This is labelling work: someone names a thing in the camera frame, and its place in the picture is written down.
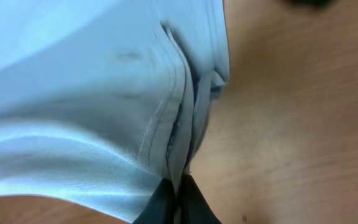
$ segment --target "blue cloth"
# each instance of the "blue cloth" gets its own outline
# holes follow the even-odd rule
[[[0,196],[132,222],[228,79],[221,0],[0,2]]]

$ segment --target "wood grain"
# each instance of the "wood grain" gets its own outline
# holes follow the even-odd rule
[[[358,223],[358,0],[225,0],[232,79],[192,174],[223,223]],[[120,223],[41,197],[0,223]]]

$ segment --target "black object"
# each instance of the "black object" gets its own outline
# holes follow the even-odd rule
[[[287,0],[295,5],[307,5],[315,8],[322,8],[332,3],[334,0]]]
[[[221,224],[190,175],[182,176],[178,203],[172,183],[162,179],[134,224],[172,224],[177,205],[181,206],[181,224]]]

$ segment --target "garment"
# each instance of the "garment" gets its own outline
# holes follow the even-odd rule
[[[132,222],[178,190],[228,79],[221,0],[0,5],[0,196]]]

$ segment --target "wooden surface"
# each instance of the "wooden surface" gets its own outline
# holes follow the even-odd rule
[[[232,79],[192,174],[223,223],[358,223],[358,0],[315,13],[225,0]],[[40,197],[0,223],[119,223]]]

